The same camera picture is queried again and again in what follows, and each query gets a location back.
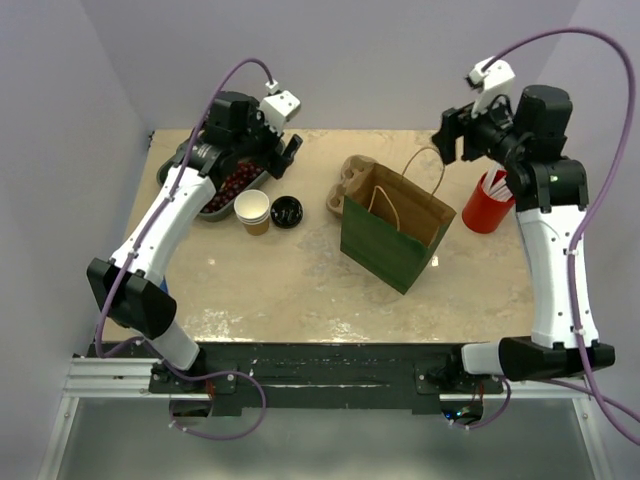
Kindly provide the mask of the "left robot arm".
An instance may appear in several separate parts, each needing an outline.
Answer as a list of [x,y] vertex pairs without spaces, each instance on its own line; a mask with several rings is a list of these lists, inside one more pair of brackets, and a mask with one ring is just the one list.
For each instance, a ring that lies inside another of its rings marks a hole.
[[95,258],[87,268],[102,315],[148,341],[174,366],[171,378],[185,392],[205,385],[207,368],[196,361],[200,348],[175,319],[176,301],[161,287],[169,261],[240,162],[253,161],[276,179],[284,175],[302,144],[299,136],[284,143],[284,127],[300,108],[288,90],[271,88],[262,100],[219,93],[133,233],[109,259]]

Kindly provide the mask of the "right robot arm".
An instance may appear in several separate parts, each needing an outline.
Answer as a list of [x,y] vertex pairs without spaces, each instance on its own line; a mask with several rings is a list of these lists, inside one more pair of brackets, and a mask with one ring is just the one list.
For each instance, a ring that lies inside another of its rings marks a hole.
[[432,142],[444,164],[487,157],[504,168],[534,292],[530,335],[461,346],[445,369],[456,392],[469,392],[481,375],[549,380],[615,362],[591,316],[580,230],[590,206],[586,170],[562,152],[572,112],[566,91],[531,85],[516,106],[501,94],[478,115],[470,105],[441,115]]

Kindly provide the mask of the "green paper bag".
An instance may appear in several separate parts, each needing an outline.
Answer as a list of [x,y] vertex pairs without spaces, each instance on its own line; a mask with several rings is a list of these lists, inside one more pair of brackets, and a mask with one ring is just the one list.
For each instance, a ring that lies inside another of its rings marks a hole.
[[340,250],[401,294],[406,294],[435,256],[456,217],[437,198],[445,174],[440,167],[429,192],[407,178],[415,151],[397,173],[377,162],[347,188],[341,218]]

